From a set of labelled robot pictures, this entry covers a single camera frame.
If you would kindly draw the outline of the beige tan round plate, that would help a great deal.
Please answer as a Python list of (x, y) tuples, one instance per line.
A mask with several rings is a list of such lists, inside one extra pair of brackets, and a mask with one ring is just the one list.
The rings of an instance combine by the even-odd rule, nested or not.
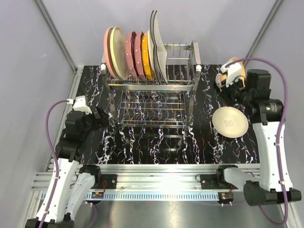
[(217, 84), (220, 89), (229, 87), (234, 83), (239, 83), (241, 87), (245, 86), (246, 72), (242, 62), (237, 62), (227, 66), (230, 62), (237, 61), (237, 57), (231, 58), (228, 62), (224, 63), (217, 75)]

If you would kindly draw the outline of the white plate with logo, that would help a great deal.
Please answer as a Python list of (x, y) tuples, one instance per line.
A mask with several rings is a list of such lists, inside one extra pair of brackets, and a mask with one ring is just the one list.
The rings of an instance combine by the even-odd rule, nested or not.
[(228, 138), (243, 136), (249, 128), (246, 116), (234, 107), (221, 107), (212, 116), (215, 130)]

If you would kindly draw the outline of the teal-rimmed lettered plate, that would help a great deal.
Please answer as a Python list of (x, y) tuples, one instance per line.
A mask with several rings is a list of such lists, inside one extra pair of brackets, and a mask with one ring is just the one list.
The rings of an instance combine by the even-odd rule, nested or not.
[(217, 88), (221, 91), (221, 87), (222, 87), (222, 84), (221, 84), (221, 77), (222, 77), (222, 74), (221, 73), (218, 73), (216, 75), (216, 78), (215, 78), (215, 85), (217, 86)]

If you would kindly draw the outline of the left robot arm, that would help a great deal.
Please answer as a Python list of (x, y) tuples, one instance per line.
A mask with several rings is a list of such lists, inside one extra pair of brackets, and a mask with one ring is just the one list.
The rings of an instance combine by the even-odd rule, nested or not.
[(68, 113), (65, 128), (55, 152), (54, 171), (44, 201), (35, 218), (28, 219), (27, 228), (72, 228), (77, 211), (87, 192), (102, 184), (100, 167), (84, 164), (75, 183), (72, 178), (86, 149), (91, 132), (109, 125), (109, 115), (102, 107), (95, 113), (72, 110)]

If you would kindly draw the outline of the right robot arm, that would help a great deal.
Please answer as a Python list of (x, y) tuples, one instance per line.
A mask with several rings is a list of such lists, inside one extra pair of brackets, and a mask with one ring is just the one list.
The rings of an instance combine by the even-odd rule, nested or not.
[(284, 105), (270, 98), (271, 75), (262, 69), (243, 70), (229, 75), (221, 70), (215, 84), (222, 97), (245, 107), (258, 146), (260, 177), (246, 174), (236, 165), (220, 165), (215, 183), (225, 189), (229, 185), (243, 191), (250, 206), (295, 202), (302, 199), (301, 191), (290, 180), (284, 147), (284, 126), (280, 126)]

